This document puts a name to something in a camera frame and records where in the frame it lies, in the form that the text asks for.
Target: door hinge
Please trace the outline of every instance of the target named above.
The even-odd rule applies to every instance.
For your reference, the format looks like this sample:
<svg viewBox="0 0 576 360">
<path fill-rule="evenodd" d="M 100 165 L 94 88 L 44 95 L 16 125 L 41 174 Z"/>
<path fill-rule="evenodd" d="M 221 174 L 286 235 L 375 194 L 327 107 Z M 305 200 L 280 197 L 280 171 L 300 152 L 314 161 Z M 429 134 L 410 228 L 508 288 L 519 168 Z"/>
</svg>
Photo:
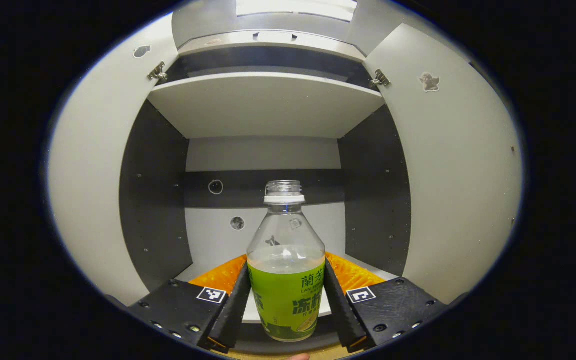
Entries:
<svg viewBox="0 0 576 360">
<path fill-rule="evenodd" d="M 168 80 L 168 75 L 164 72 L 164 66 L 166 66 L 166 64 L 163 61 L 160 62 L 157 67 L 148 74 L 148 79 L 153 80 L 157 78 L 164 82 Z"/>
<path fill-rule="evenodd" d="M 371 88 L 373 88 L 377 85 L 383 85 L 383 86 L 387 87 L 388 85 L 391 84 L 391 81 L 388 80 L 388 77 L 386 77 L 386 75 L 384 75 L 381 68 L 378 68 L 377 70 L 375 70 L 374 73 L 375 73 L 375 79 L 370 80 L 370 87 Z"/>
</svg>

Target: plastic bottle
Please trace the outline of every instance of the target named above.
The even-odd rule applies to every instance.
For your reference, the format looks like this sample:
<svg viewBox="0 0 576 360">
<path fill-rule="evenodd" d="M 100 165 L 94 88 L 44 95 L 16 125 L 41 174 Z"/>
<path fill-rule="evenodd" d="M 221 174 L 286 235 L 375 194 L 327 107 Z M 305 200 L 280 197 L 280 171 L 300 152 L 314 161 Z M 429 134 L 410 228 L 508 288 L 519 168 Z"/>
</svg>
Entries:
<svg viewBox="0 0 576 360">
<path fill-rule="evenodd" d="M 322 302 L 326 246 L 302 213 L 297 180 L 268 182 L 268 205 L 247 248 L 254 301 L 265 332 L 280 342 L 310 337 Z"/>
</svg>

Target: light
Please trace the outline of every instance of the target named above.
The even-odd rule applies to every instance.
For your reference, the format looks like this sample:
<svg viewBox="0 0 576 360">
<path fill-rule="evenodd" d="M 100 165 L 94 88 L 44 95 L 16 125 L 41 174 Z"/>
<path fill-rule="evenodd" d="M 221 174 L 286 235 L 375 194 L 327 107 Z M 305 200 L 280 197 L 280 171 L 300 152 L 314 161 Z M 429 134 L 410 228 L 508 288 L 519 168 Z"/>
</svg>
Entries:
<svg viewBox="0 0 576 360">
<path fill-rule="evenodd" d="M 236 11 L 237 16 L 298 13 L 350 22 L 356 8 L 354 0 L 237 0 Z"/>
</svg>

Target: green bottle label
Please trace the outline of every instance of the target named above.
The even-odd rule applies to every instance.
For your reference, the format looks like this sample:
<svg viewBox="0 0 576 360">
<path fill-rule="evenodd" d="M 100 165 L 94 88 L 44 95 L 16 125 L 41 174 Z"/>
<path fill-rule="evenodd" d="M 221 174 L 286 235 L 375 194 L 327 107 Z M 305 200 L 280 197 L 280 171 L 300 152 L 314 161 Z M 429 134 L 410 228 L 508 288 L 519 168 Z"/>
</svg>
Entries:
<svg viewBox="0 0 576 360">
<path fill-rule="evenodd" d="M 248 264 L 261 324 L 272 337 L 296 340 L 315 331 L 322 303 L 324 262 L 299 273 L 270 273 Z"/>
</svg>

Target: black background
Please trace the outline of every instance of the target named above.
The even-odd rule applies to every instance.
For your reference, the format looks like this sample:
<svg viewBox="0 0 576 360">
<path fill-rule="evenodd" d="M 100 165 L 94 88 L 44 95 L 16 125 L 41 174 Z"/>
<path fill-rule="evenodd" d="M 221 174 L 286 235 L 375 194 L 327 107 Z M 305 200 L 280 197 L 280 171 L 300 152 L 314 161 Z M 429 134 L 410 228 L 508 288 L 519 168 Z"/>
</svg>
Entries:
<svg viewBox="0 0 576 360">
<path fill-rule="evenodd" d="M 518 103 L 517 236 L 453 312 L 385 358 L 576 358 L 576 2 L 419 0 Z M 68 86 L 169 0 L 0 2 L 0 359 L 199 357 L 118 312 L 46 220 L 42 142 Z"/>
</svg>

